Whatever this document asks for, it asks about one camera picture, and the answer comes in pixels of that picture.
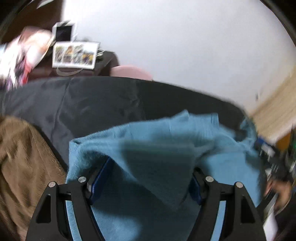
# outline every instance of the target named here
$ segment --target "silver screw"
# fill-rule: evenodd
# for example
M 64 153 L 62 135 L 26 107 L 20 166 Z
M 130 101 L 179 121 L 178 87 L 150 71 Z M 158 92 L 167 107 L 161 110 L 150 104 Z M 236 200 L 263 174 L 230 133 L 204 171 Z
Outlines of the silver screw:
M 210 177 L 210 176 L 207 176 L 207 177 L 205 178 L 205 180 L 206 180 L 208 183 L 211 183 L 211 182 L 214 181 L 214 179 L 213 179 L 212 177 Z
M 78 181 L 79 181 L 80 183 L 83 183 L 83 182 L 86 181 L 86 177 L 80 177 L 80 178 L 78 178 Z
M 237 182 L 237 183 L 236 183 L 236 186 L 237 186 L 238 188 L 242 188 L 242 187 L 244 186 L 244 184 L 242 184 L 241 182 Z
M 48 184 L 48 186 L 49 186 L 50 188 L 53 188 L 53 187 L 55 186 L 55 182 L 50 182 L 50 183 Z

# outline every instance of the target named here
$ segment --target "black fabric surface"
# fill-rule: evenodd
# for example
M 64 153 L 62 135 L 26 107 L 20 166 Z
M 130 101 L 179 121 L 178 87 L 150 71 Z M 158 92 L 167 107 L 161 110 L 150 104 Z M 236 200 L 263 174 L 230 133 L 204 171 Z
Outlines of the black fabric surface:
M 180 87 L 121 77 L 58 77 L 0 92 L 0 113 L 33 124 L 67 170 L 69 141 L 131 121 L 218 113 L 238 130 L 244 113 L 234 105 Z

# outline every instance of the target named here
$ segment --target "blue towel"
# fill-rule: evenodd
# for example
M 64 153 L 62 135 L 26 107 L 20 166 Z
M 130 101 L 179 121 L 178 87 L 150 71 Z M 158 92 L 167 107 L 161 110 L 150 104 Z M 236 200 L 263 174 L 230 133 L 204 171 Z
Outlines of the blue towel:
M 243 182 L 260 202 L 261 161 L 252 146 L 256 131 L 246 119 L 247 138 L 219 124 L 218 115 L 187 111 L 172 118 L 134 122 L 70 142 L 67 182 L 86 175 L 110 156 L 116 165 L 102 195 L 91 207 L 106 241 L 182 241 L 200 210 L 188 195 L 193 168 L 218 182 Z M 225 204 L 220 203 L 212 240 L 218 240 Z M 81 241 L 73 207 L 67 212 L 74 241 Z

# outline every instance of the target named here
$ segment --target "person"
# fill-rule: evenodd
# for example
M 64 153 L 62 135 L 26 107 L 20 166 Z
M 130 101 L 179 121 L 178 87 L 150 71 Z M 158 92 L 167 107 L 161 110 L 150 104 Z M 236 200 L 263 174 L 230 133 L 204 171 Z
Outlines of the person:
M 275 219 L 278 231 L 274 241 L 296 240 L 296 195 L 292 189 L 292 184 L 287 181 L 270 179 L 266 185 L 265 195 L 270 190 L 278 193 L 275 202 Z

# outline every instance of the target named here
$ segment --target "hand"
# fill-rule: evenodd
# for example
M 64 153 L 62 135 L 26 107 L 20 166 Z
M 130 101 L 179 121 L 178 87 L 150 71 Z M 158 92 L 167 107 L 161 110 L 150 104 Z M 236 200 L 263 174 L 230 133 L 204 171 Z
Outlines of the hand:
M 289 181 L 283 182 L 280 180 L 269 179 L 266 185 L 264 196 L 266 196 L 271 189 L 279 194 L 278 199 L 274 205 L 275 210 L 279 210 L 290 201 L 292 185 Z

